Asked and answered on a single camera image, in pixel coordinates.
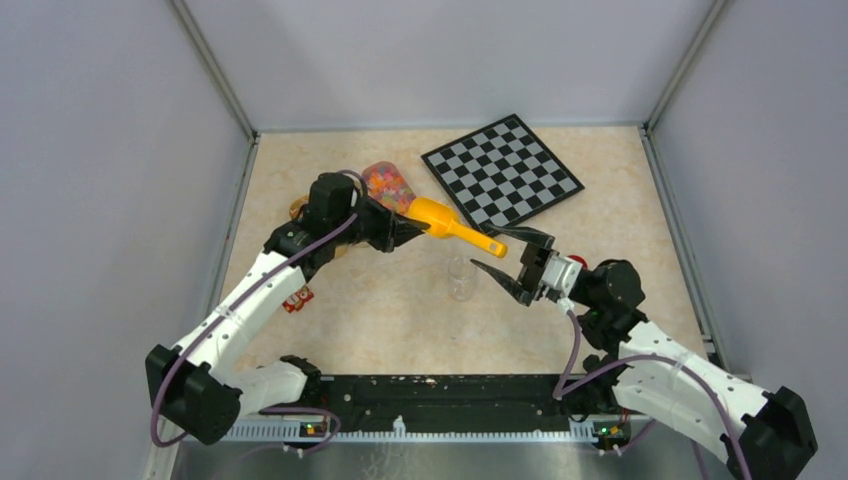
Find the yellow plastic scoop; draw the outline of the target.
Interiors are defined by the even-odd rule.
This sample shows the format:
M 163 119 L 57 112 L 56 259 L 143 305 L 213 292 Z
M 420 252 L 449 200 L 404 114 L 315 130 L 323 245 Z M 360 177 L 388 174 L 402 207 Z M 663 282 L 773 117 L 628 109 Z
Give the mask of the yellow plastic scoop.
M 455 237 L 496 258 L 503 258 L 508 253 L 508 247 L 505 244 L 462 225 L 457 212 L 435 200 L 417 197 L 411 202 L 407 217 L 428 224 L 429 227 L 425 229 L 425 232 L 434 238 Z

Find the clear glass jar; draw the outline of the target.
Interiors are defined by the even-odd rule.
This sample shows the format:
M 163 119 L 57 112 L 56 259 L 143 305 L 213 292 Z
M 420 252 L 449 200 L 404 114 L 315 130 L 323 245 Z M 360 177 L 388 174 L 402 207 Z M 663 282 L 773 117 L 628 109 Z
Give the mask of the clear glass jar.
M 470 300 L 477 288 L 477 267 L 465 255 L 457 255 L 448 262 L 449 295 L 456 301 Z

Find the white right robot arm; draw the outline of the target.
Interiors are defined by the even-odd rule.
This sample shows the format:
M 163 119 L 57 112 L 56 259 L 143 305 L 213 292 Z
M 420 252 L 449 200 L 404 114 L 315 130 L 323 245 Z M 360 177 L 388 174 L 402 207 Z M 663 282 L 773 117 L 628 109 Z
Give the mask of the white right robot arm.
M 722 461 L 737 479 L 796 479 L 818 452 L 803 398 L 787 387 L 769 391 L 678 343 L 639 308 L 645 299 L 635 266 L 607 259 L 589 268 L 559 253 L 553 236 L 531 227 L 493 227 L 524 242 L 517 277 L 474 264 L 517 303 L 547 299 L 586 340 L 604 352 L 577 381 L 570 354 L 552 396 L 586 387 L 600 412 L 618 406 L 649 416 Z

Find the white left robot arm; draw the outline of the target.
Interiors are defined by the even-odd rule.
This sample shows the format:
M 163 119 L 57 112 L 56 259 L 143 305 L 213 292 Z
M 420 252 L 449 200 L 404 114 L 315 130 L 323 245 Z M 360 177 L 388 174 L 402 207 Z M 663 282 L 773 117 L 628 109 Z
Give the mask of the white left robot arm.
M 428 226 L 370 199 L 345 203 L 334 213 L 303 206 L 272 232 L 244 278 L 205 320 L 172 347 L 157 345 L 148 353 L 153 444 L 170 444 L 159 435 L 161 418 L 211 445 L 237 419 L 267 407 L 314 410 L 321 397 L 320 373 L 308 361 L 285 356 L 238 372 L 237 360 L 283 302 L 336 258 L 338 247 L 367 243 L 390 253 Z

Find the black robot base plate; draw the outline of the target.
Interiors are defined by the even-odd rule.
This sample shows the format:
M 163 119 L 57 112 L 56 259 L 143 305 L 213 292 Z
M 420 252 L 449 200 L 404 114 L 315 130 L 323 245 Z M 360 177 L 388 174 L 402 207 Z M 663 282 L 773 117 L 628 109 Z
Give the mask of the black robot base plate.
M 600 380 L 557 400 L 556 374 L 336 375 L 311 381 L 293 409 L 335 414 L 344 433 L 383 432 L 396 419 L 411 433 L 565 431 L 579 420 L 639 419 Z

